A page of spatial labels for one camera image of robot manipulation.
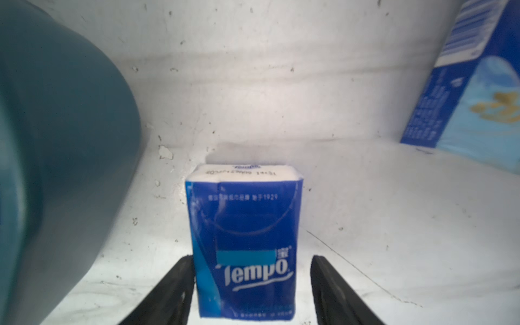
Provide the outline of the dark blue Tempo tissue pack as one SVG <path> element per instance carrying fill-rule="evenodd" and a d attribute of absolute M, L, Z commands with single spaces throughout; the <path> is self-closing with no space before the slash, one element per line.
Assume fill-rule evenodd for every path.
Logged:
<path fill-rule="evenodd" d="M 291 320 L 303 176 L 288 165 L 203 164 L 185 186 L 200 316 Z"/>

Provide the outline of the blue tissue pack second row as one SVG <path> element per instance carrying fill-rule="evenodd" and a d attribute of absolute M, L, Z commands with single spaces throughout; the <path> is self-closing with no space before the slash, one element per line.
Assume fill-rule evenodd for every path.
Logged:
<path fill-rule="evenodd" d="M 401 141 L 519 173 L 519 2 L 465 1 Z"/>

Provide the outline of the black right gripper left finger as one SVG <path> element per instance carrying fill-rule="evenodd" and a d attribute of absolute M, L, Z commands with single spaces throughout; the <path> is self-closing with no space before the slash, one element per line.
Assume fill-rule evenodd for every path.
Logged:
<path fill-rule="evenodd" d="M 191 255 L 182 257 L 120 325 L 187 325 L 194 293 Z"/>

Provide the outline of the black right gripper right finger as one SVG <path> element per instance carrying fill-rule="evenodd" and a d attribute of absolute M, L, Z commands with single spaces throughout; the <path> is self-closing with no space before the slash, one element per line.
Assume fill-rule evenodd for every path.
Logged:
<path fill-rule="evenodd" d="M 325 257 L 313 256 L 310 275 L 319 325 L 384 325 Z"/>

